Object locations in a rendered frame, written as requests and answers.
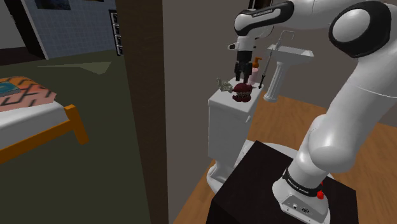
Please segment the grey crumpled object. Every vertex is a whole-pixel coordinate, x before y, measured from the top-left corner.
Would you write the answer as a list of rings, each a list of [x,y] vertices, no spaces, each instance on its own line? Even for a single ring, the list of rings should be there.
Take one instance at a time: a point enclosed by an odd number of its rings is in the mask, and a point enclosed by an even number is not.
[[[227,81],[223,81],[220,78],[216,78],[216,83],[218,85],[218,88],[222,91],[222,92],[229,92],[232,93],[233,92],[233,85]]]

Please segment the dark robot stand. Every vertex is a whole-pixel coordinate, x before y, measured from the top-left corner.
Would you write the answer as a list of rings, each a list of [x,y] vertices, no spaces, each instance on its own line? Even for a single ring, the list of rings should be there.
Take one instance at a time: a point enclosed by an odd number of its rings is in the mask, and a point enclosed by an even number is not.
[[[211,201],[205,224],[305,224],[283,212],[273,183],[295,158],[286,146],[256,141]],[[330,224],[359,224],[356,191],[327,177]]]

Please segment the dark wall shelf unit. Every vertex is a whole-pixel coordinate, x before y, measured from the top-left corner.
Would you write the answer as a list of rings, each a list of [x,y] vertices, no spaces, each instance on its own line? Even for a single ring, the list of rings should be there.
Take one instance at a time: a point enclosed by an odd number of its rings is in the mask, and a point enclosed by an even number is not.
[[[118,14],[116,10],[109,10],[109,16],[113,27],[113,36],[115,39],[117,56],[123,55],[122,37],[120,34],[120,25],[118,22]]]

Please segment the pink pump soap bottle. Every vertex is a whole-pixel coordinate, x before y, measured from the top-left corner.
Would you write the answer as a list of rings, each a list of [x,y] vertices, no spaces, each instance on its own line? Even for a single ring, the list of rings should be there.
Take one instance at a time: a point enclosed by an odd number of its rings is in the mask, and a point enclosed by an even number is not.
[[[249,85],[254,85],[258,81],[259,67],[260,67],[259,61],[260,60],[261,60],[260,57],[255,57],[254,58],[254,62],[253,62],[253,65],[252,65],[252,72],[251,72],[251,75],[249,76],[249,79],[248,79],[248,84]]]

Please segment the dark wall picture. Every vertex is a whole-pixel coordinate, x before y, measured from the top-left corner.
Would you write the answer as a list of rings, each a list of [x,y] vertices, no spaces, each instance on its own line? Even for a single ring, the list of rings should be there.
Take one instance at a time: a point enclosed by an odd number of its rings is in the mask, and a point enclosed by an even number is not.
[[[69,0],[34,0],[38,9],[71,10]]]

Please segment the blue book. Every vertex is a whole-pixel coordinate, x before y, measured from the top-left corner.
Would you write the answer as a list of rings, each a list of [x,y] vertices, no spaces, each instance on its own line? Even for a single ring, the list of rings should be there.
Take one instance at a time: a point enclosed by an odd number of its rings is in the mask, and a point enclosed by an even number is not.
[[[0,83],[0,97],[20,93],[20,89],[14,84],[5,81]]]

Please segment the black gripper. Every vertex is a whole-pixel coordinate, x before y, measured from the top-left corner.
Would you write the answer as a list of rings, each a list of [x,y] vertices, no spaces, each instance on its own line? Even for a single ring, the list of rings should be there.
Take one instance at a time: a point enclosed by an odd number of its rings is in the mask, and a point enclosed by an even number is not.
[[[251,75],[250,72],[248,72],[248,65],[251,62],[252,59],[252,51],[238,51],[237,52],[237,58],[236,58],[236,63],[235,63],[235,80],[239,81],[240,80],[240,74],[241,72],[244,73],[244,83],[247,84],[249,77]]]

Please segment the dark red round figure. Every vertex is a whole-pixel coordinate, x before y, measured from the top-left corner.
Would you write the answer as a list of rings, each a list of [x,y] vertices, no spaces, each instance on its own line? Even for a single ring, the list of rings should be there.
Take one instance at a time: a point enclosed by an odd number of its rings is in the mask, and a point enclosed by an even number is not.
[[[247,83],[238,83],[233,88],[235,95],[232,96],[232,99],[236,102],[249,102],[251,100],[252,89],[253,87]]]

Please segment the wooden bed with patterned blanket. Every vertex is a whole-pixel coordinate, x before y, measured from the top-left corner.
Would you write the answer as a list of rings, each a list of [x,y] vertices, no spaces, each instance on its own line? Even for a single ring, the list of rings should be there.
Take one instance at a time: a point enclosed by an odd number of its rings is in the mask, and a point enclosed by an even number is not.
[[[30,78],[0,78],[5,81],[20,93],[0,97],[0,164],[70,131],[80,144],[89,142],[76,106],[62,106],[54,91]]]

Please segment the white toilet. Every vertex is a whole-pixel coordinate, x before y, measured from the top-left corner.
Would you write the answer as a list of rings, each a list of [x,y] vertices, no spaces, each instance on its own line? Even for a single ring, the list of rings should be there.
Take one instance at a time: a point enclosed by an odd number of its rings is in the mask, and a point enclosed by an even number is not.
[[[238,82],[228,81],[234,86]],[[236,102],[233,93],[218,89],[208,100],[208,156],[215,164],[208,170],[207,183],[217,193],[247,154],[253,142],[247,139],[261,89],[253,85],[249,102]]]

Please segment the white pedestal sink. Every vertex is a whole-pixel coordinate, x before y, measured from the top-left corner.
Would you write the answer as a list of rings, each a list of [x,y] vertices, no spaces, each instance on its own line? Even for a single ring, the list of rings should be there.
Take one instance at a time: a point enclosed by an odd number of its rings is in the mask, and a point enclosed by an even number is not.
[[[286,33],[292,34],[291,39],[295,36],[293,31],[282,31],[277,43],[267,48],[269,59],[274,59],[276,61],[275,73],[263,97],[268,102],[277,102],[287,70],[291,66],[308,63],[314,58],[314,54],[311,50],[282,46],[282,37]]]

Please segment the black thin plunger stick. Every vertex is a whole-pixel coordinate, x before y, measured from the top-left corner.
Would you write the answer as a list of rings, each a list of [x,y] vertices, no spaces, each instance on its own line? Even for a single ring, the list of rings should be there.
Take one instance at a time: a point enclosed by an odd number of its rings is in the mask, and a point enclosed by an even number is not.
[[[270,49],[270,53],[269,53],[269,56],[268,56],[268,59],[267,59],[265,68],[263,69],[263,73],[262,73],[262,75],[261,75],[260,84],[259,84],[259,86],[258,86],[259,89],[262,88],[263,80],[264,80],[264,78],[266,77],[266,73],[267,73],[267,70],[268,70],[268,66],[269,66],[269,64],[270,64],[270,60],[271,60],[271,58],[272,58],[273,51],[274,51],[274,48]]]

